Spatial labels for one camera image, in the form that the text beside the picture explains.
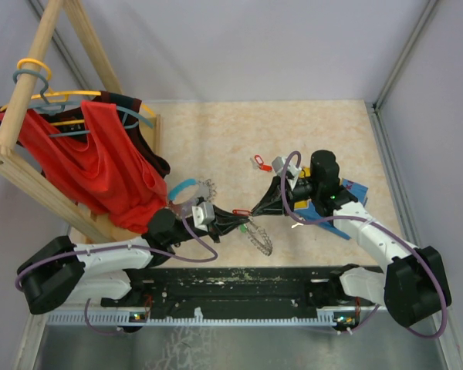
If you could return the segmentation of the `steel key ring disc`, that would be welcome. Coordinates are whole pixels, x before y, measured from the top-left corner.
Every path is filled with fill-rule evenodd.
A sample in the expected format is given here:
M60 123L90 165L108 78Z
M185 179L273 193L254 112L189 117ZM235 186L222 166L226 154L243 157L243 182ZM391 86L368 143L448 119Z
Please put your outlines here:
M250 220L244 228L248 240L256 247L256 249L266 257L271 256L273 252L273 244L265 229L258 226L252 220Z

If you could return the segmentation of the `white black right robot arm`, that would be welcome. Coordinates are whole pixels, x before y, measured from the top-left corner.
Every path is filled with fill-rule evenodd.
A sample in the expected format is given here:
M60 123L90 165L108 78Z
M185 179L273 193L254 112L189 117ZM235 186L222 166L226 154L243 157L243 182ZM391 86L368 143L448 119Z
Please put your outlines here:
M438 251L403 240L372 217L342 185L333 152L314 152L308 173L292 162L300 157L294 151L272 161L275 176L252 216L288 215L302 225L328 223L375 260L378 272L355 264L335 271L329 286L335 303L365 299L384 306L404 328L441 313L441 327L446 327L452 298Z

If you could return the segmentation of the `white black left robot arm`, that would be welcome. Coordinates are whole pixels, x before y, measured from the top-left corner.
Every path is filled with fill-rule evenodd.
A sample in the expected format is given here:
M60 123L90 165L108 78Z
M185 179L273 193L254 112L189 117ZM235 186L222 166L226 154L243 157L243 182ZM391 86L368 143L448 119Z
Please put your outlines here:
M177 258L173 248L185 241L202 242L208 236L218 243L248 222L245 214L204 202L187 208L183 216L170 208L160 209L148 231L129 240L74 244L67 236L56 237L18 268L15 286L33 315L89 299L122 300L134 306L144 299L145 287L130 279L130 271Z

